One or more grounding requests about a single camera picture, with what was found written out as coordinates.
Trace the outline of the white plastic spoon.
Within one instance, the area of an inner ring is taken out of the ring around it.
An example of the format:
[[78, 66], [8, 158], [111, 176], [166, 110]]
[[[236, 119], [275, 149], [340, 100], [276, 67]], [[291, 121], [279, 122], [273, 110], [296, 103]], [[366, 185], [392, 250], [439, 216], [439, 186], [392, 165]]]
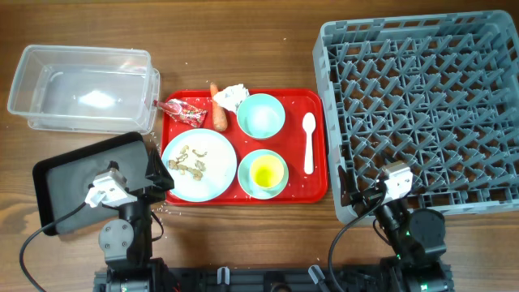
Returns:
[[313, 113], [308, 112], [302, 120], [302, 128], [306, 134], [306, 147], [303, 170], [306, 174], [312, 174], [314, 170], [312, 135], [316, 128], [316, 120]]

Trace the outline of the green bowl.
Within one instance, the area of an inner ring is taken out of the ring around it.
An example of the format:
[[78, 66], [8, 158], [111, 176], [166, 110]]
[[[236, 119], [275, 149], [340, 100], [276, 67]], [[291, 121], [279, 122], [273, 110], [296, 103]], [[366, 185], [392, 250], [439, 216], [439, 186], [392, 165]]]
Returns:
[[277, 134], [285, 124], [285, 108], [274, 96], [256, 93], [238, 107], [240, 129], [256, 140], [266, 140]]

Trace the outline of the orange carrot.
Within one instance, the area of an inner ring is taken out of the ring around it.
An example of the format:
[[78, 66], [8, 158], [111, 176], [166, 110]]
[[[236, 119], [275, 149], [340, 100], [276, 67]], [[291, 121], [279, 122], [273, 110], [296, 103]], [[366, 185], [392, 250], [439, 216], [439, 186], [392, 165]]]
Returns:
[[210, 84], [210, 93], [212, 96], [212, 124], [215, 131], [223, 132], [228, 127], [225, 111], [215, 100], [218, 94], [218, 88], [214, 83]]

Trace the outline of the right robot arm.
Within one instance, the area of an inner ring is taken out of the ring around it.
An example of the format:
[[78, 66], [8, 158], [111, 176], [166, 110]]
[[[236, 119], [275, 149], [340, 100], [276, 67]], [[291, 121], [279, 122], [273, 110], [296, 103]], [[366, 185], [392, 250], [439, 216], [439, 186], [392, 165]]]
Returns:
[[341, 196], [358, 208], [358, 217], [341, 231], [373, 215], [395, 255], [376, 265], [344, 266], [334, 284], [340, 291], [453, 291], [453, 274], [440, 260], [447, 251], [442, 213], [421, 208], [410, 212], [405, 197], [411, 192], [410, 167], [395, 161], [383, 167], [374, 187], [358, 191], [342, 167], [338, 168]]

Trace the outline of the white tissue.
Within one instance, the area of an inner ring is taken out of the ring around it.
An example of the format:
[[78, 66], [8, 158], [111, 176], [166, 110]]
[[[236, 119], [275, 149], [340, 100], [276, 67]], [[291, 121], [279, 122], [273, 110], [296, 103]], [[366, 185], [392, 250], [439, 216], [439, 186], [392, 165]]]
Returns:
[[222, 108], [232, 113], [237, 113], [240, 105], [250, 96], [248, 89], [243, 84], [236, 84], [218, 92], [213, 100]]

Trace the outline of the yellow cup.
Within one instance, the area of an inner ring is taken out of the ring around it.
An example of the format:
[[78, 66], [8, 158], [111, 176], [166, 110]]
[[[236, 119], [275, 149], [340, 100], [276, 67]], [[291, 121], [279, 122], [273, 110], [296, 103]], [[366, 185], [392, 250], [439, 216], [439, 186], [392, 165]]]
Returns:
[[260, 189], [272, 189], [281, 183], [285, 168], [281, 159], [271, 154], [257, 157], [251, 163], [252, 182]]

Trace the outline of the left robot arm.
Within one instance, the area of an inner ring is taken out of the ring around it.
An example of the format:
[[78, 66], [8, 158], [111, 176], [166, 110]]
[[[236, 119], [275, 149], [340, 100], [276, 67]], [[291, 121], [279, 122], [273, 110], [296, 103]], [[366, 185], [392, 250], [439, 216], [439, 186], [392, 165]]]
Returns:
[[151, 205], [165, 199], [174, 181], [153, 149], [148, 154], [144, 177], [149, 186], [133, 191], [115, 161], [99, 173], [93, 190], [101, 195], [101, 205], [118, 212], [118, 218], [103, 226], [99, 245], [105, 255], [106, 271], [95, 273], [95, 291], [180, 291], [176, 277], [161, 258], [152, 258], [152, 222], [158, 219]]

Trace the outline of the light blue bowl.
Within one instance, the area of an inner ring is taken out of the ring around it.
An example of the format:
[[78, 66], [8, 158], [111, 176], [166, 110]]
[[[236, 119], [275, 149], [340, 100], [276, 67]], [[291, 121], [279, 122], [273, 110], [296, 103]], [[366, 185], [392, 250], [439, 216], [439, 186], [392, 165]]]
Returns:
[[[272, 189], [260, 189], [257, 187], [251, 179], [250, 175], [250, 168], [251, 163], [253, 160], [255, 160], [257, 157], [265, 154], [271, 154], [274, 156], [277, 156], [281, 159], [284, 168], [285, 168], [285, 175], [283, 179], [281, 180], [281, 183], [277, 185], [276, 187]], [[238, 182], [240, 184], [240, 187], [252, 198], [258, 199], [258, 200], [270, 200], [274, 198], [275, 196], [279, 195], [283, 189], [285, 188], [288, 179], [289, 179], [289, 169], [287, 164], [285, 163], [285, 160], [276, 152], [268, 150], [268, 149], [259, 149], [255, 150], [253, 152], [250, 152], [247, 154], [242, 161], [240, 162], [240, 165], [238, 167]]]

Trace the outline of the red snack wrapper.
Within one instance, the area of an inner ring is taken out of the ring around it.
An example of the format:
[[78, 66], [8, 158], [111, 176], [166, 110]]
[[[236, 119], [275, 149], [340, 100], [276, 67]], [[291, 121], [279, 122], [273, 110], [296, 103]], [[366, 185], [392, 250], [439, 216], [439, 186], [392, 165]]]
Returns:
[[163, 110], [176, 122], [183, 122], [194, 128], [201, 127], [208, 114], [207, 110], [179, 99], [171, 99], [166, 102], [154, 101], [153, 105]]

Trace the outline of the light blue plate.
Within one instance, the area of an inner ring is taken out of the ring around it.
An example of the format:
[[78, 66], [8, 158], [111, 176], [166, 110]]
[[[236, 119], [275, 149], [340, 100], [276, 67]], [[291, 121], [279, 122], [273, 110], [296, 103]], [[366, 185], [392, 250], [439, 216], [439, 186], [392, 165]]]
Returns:
[[[200, 181], [167, 166], [168, 160], [185, 144], [208, 152], [204, 159], [207, 170]], [[190, 203], [206, 202], [222, 195], [233, 182], [238, 168], [237, 154], [232, 144], [223, 135], [201, 128], [185, 131], [173, 138], [165, 147], [161, 159], [174, 180], [171, 194]]]

